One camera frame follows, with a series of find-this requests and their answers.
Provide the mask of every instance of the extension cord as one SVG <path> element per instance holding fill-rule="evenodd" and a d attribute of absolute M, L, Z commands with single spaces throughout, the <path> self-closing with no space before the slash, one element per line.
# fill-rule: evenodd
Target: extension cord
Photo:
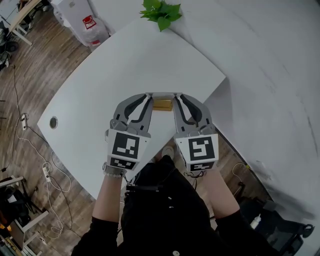
<path fill-rule="evenodd" d="M 48 172 L 48 169 L 45 164 L 42 166 L 42 171 L 43 171 L 43 174 L 44 174 L 46 181 L 51 182 L 51 179 L 49 177 L 49 172 Z"/>
<path fill-rule="evenodd" d="M 25 131 L 27 129 L 27 116 L 26 116 L 26 114 L 22 114 L 20 120 L 22 122 L 22 130 Z"/>

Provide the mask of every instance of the white table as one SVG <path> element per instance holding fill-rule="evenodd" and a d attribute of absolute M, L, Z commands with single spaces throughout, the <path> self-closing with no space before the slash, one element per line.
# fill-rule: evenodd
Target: white table
<path fill-rule="evenodd" d="M 38 126 L 74 178 L 97 198 L 107 159 L 105 131 L 117 105 L 146 92 L 181 92 L 204 102 L 225 76 L 188 42 L 138 19 L 96 49 L 64 82 Z M 130 116 L 138 118 L 142 105 Z M 51 129 L 51 117 L 58 126 Z M 176 133 L 174 113 L 153 111 L 151 142 L 131 179 Z"/>

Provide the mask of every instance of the wooden block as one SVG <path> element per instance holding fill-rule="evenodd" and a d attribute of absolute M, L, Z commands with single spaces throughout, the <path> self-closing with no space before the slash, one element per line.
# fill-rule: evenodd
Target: wooden block
<path fill-rule="evenodd" d="M 153 110 L 172 111 L 173 104 L 171 99 L 155 99 L 153 102 Z"/>

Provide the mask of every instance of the black sleeve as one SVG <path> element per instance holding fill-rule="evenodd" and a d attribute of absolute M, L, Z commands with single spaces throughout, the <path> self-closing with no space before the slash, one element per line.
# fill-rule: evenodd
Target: black sleeve
<path fill-rule="evenodd" d="M 90 230 L 73 248 L 71 256 L 116 255 L 118 223 L 92 217 Z"/>
<path fill-rule="evenodd" d="M 243 217 L 240 210 L 234 214 L 216 220 L 220 237 L 239 252 L 252 256 L 279 256 L 267 240 Z"/>

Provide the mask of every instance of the wooden floor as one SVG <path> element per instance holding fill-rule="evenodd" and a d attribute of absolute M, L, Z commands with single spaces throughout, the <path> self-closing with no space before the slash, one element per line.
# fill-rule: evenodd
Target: wooden floor
<path fill-rule="evenodd" d="M 20 49 L 10 62 L 15 64 L 16 88 L 21 113 L 28 113 L 28 125 L 40 133 L 37 122 L 46 106 L 68 76 L 90 54 L 90 51 L 80 44 L 66 28 L 60 26 L 52 13 L 42 14 L 27 37 L 33 42 L 33 46 L 29 47 L 19 41 Z M 9 163 L 14 131 L 19 117 L 14 89 L 14 69 L 12 67 L 0 72 L 0 100 L 6 100 L 5 104 L 0 102 L 0 116 L 7 117 L 7 120 L 0 120 L 0 168 L 2 168 Z M 40 154 L 47 161 L 50 161 L 51 148 L 30 129 L 22 131 L 21 126 L 19 126 L 18 134 L 20 137 L 29 139 Z M 27 141 L 18 140 L 16 137 L 14 143 L 12 163 L 6 172 L 0 173 L 0 178 L 3 179 L 11 175 L 24 176 L 27 180 L 29 193 L 32 193 L 35 187 L 38 187 L 38 191 L 33 194 L 33 202 L 40 208 L 49 210 L 47 184 L 42 172 L 43 160 Z M 241 160 L 221 137 L 219 137 L 219 146 L 220 160 L 217 168 L 221 171 L 231 191 L 235 192 L 238 189 L 239 180 L 232 175 L 231 170 Z M 56 165 L 69 174 L 59 159 L 54 157 L 53 160 Z M 182 160 L 176 157 L 175 162 L 178 169 L 184 172 Z M 261 199 L 269 198 L 264 188 L 248 169 L 238 166 L 235 172 L 247 186 L 244 193 L 246 196 L 258 196 Z M 62 187 L 68 185 L 68 179 L 57 169 L 54 168 L 51 175 L 57 179 Z M 81 236 L 89 229 L 95 200 L 71 175 L 69 176 L 72 180 L 72 186 L 70 192 L 65 193 L 65 195 L 70 204 L 73 218 L 72 230 L 70 230 L 71 220 L 62 193 L 49 186 L 52 207 L 64 224 L 64 230 L 59 239 L 48 237 L 55 237 L 56 234 L 51 232 L 51 227 L 57 226 L 57 218 L 50 212 L 49 216 L 34 229 L 35 231 L 42 231 L 47 242 L 47 245 L 41 243 L 39 239 L 31 242 L 29 246 L 35 253 L 42 251 L 43 255 L 48 256 L 70 255 Z M 197 192 L 212 212 L 201 181 L 201 178 L 199 178 Z M 121 240 L 122 234 L 120 233 L 118 241 Z"/>

